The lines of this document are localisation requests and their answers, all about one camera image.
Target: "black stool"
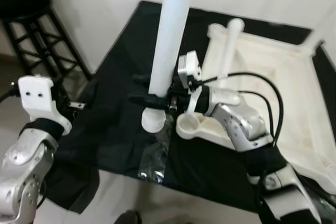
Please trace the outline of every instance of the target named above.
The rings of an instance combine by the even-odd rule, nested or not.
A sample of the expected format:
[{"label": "black stool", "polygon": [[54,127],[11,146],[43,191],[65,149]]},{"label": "black stool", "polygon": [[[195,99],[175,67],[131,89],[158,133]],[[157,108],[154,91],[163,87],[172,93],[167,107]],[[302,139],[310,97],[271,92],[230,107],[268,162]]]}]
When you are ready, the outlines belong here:
[{"label": "black stool", "polygon": [[[49,17],[58,35],[48,33],[43,27],[39,19],[45,15]],[[26,74],[32,74],[32,70],[42,63],[51,77],[59,79],[64,78],[76,66],[79,66],[85,77],[90,80],[91,73],[83,63],[78,51],[73,46],[73,43],[53,12],[51,0],[23,0],[18,3],[12,2],[10,8],[8,8],[8,6],[6,8],[0,8],[0,19]],[[12,23],[21,24],[26,34],[17,38],[12,28]],[[30,39],[36,52],[21,48],[20,43],[25,39]],[[61,41],[65,43],[74,60],[67,59],[56,53],[54,46]],[[29,65],[25,55],[37,57],[39,60]],[[56,68],[50,63],[50,57],[55,62]],[[71,63],[71,66],[66,68],[63,61]]]}]

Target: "white plastic bracket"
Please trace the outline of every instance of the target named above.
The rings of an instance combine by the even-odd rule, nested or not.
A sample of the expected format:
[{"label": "white plastic bracket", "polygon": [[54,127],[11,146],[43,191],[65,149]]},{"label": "white plastic bracket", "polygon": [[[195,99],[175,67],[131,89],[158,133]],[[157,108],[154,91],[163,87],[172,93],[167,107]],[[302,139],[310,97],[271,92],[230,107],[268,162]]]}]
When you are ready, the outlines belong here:
[{"label": "white plastic bracket", "polygon": [[47,77],[24,76],[18,81],[22,106],[30,115],[30,120],[46,118],[63,126],[63,135],[70,133],[72,125],[62,116],[57,108],[56,101],[51,96],[53,81]]}]

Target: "black table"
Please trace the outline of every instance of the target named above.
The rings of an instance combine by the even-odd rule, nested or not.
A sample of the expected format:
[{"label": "black table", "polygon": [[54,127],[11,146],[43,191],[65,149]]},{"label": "black table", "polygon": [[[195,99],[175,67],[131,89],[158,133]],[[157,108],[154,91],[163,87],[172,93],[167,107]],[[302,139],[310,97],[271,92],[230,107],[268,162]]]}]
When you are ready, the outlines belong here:
[{"label": "black table", "polygon": [[[141,127],[143,108],[130,103],[127,94],[136,90],[146,91],[132,82],[132,75],[151,72],[160,11],[160,4],[139,3],[96,73],[99,85],[92,109],[79,115],[71,134],[60,141],[56,154],[57,165],[48,178],[49,188],[52,191],[55,186],[60,187],[62,180],[73,187],[72,191],[61,196],[59,193],[49,193],[48,197],[67,209],[82,211],[85,206],[74,207],[78,197],[83,199],[86,195],[90,198],[95,194],[99,184],[97,174],[95,169],[88,167],[138,178],[143,150],[155,143],[153,135]],[[225,14],[191,9],[180,55],[196,50],[202,63],[209,42],[206,35],[208,25],[219,23],[226,26],[232,18]],[[310,33],[309,29],[301,27],[274,25],[246,18],[243,20],[246,33],[296,45],[301,44]],[[335,132],[335,113],[332,113],[335,111],[335,84],[330,82],[330,75],[335,81],[335,72],[322,47],[317,49],[314,62]],[[198,138],[185,141],[174,131],[167,158],[163,186],[221,204],[256,211],[247,173],[234,151]],[[74,176],[73,169],[82,170],[77,170],[78,176]],[[87,182],[92,180],[95,183],[88,186]],[[74,190],[78,183],[82,183],[83,190]]]}]

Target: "floor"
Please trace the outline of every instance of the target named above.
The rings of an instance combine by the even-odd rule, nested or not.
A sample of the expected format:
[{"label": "floor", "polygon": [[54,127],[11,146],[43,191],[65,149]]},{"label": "floor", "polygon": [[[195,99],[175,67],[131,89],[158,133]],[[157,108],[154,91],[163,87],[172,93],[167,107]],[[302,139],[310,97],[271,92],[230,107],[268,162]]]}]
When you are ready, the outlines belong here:
[{"label": "floor", "polygon": [[[8,83],[23,73],[13,63],[0,61],[0,94],[8,89]],[[66,88],[76,97],[74,90],[81,83],[80,74],[67,80]],[[0,157],[14,144],[28,115],[22,109],[19,98],[10,98],[0,105]],[[198,197],[183,194],[160,185],[140,182],[136,179],[100,171],[100,186],[94,200],[82,215],[68,212],[49,200],[36,213],[34,224],[112,224],[128,209],[137,209],[144,224],[259,224],[256,214],[220,205]]]}]

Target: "stool leg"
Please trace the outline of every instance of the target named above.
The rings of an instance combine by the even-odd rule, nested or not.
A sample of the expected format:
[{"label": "stool leg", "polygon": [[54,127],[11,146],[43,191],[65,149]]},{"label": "stool leg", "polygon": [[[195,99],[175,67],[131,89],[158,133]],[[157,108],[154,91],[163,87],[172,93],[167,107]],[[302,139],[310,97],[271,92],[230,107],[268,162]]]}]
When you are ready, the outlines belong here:
[{"label": "stool leg", "polygon": [[54,14],[53,10],[51,9],[48,12],[48,16],[50,17],[52,23],[54,24],[54,26],[56,27],[56,29],[58,30],[60,36],[63,38],[63,41],[65,42],[65,44],[67,45],[67,47],[69,48],[72,56],[74,57],[74,59],[76,60],[76,62],[78,63],[78,66],[81,68],[81,70],[83,71],[85,77],[90,80],[92,75],[89,72],[89,70],[87,69],[87,67],[85,66],[84,62],[82,61],[82,59],[79,56],[78,51],[76,50],[76,48],[74,47],[74,45],[72,44],[72,42],[70,41],[68,35],[66,34],[65,30],[63,29],[60,21],[58,20],[58,18],[56,17],[56,15]]},{"label": "stool leg", "polygon": [[27,60],[25,59],[24,54],[21,52],[20,47],[18,43],[16,42],[14,31],[11,28],[10,23],[3,22],[3,25],[9,37],[10,43],[12,44],[12,47],[17,54],[17,58],[19,59],[19,62],[21,63],[21,66],[23,67],[24,72],[29,75],[32,74],[30,67],[27,63]]},{"label": "stool leg", "polygon": [[48,40],[48,38],[47,38],[47,36],[45,34],[43,26],[41,25],[41,23],[38,20],[34,21],[33,23],[34,23],[37,31],[39,32],[39,34],[40,34],[40,36],[41,36],[44,44],[46,45],[47,50],[50,52],[50,55],[53,58],[53,60],[54,60],[54,62],[56,64],[56,66],[58,67],[59,71],[61,73],[65,73],[65,71],[66,71],[65,67],[63,66],[63,64],[60,61],[60,59],[57,57],[57,54],[56,54],[55,50],[53,48],[51,48],[51,47],[48,46],[50,42],[49,42],[49,40]]},{"label": "stool leg", "polygon": [[31,24],[29,23],[24,23],[23,26],[25,27],[28,36],[31,40],[31,43],[33,43],[33,46],[36,50],[36,52],[40,55],[42,63],[44,64],[44,66],[46,67],[46,70],[48,72],[48,74],[55,78],[57,77],[57,72],[53,69],[52,65],[50,64],[47,55],[45,54],[45,51],[43,50],[42,45],[40,44],[40,42],[38,41],[33,28],[31,27]]}]

